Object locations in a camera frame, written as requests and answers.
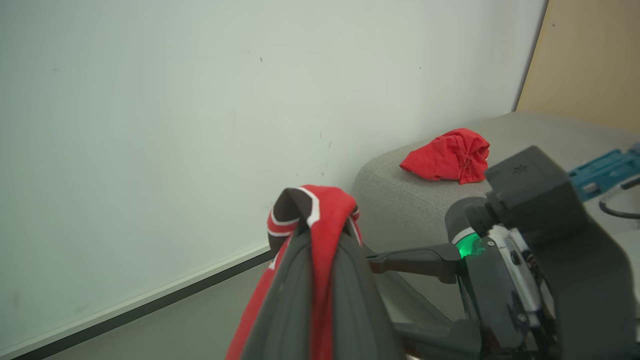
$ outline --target white wall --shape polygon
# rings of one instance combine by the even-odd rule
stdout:
[[[536,1],[0,2],[0,349],[266,243],[280,190],[510,111]]]

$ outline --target wooden panel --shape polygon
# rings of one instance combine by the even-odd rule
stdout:
[[[517,110],[640,129],[640,1],[550,0]]]

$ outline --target green light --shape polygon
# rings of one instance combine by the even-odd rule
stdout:
[[[464,258],[467,255],[480,255],[486,250],[482,245],[482,239],[478,234],[473,233],[465,236],[456,244],[458,251],[460,251],[460,258]]]

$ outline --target gray ottoman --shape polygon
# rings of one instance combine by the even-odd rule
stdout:
[[[613,149],[628,149],[640,136],[598,127],[555,115],[509,113],[467,126],[489,141],[489,166],[531,145],[537,145],[569,170]],[[407,249],[447,241],[444,215],[464,197],[484,195],[486,182],[459,185],[457,181],[427,181],[400,169],[415,149],[441,134],[425,134],[424,141],[379,156],[362,167],[353,195],[362,215],[365,244],[376,252]],[[402,276],[451,320],[464,317],[457,285],[415,274]]]

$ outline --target gray floor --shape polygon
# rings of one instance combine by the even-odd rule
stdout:
[[[262,264],[135,322],[76,345],[49,360],[224,359]],[[376,275],[395,322],[443,325],[393,275]]]

